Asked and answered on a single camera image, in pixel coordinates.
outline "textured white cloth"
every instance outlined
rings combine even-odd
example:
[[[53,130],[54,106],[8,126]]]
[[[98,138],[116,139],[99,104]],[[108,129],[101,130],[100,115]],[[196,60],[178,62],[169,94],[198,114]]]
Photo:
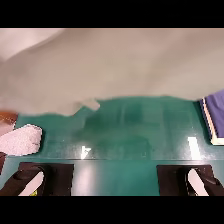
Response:
[[[0,152],[22,156],[38,152],[42,129],[27,124],[0,137]]]
[[[224,87],[224,29],[62,31],[0,65],[0,109],[71,115],[97,99],[196,100]]]

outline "green table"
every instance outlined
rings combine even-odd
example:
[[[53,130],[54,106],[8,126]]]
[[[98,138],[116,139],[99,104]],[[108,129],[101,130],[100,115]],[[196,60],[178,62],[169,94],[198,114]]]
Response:
[[[96,112],[83,108],[71,117],[20,115],[16,128],[30,123],[44,130],[42,146],[36,154],[8,157],[0,187],[19,162],[46,160],[75,164],[73,195],[158,195],[157,164],[209,163],[224,183],[224,147],[209,143],[199,103],[171,97],[100,103]],[[91,148],[85,160],[82,146]]]

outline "table surface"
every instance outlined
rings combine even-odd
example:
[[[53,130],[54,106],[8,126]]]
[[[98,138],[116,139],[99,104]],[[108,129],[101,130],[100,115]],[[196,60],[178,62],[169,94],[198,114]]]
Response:
[[[73,195],[158,195],[158,164],[211,164],[224,183],[224,146],[209,142],[198,102],[135,97],[100,104],[98,111],[82,108],[71,117],[20,115],[16,128],[43,129],[41,148],[7,157],[0,187],[19,162],[45,160],[75,164]],[[91,150],[80,160],[83,146]]]

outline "black mat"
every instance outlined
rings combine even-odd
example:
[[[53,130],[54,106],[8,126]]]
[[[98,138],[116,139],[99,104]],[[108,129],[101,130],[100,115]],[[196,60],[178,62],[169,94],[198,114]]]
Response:
[[[70,196],[72,187],[72,178],[74,171],[74,164],[60,164],[60,163],[20,163],[18,170],[29,169],[32,166],[47,165],[50,166],[52,173],[52,190],[49,196]]]
[[[177,170],[182,167],[198,168],[198,171],[214,177],[211,165],[157,165],[161,196],[183,196],[177,179]]]

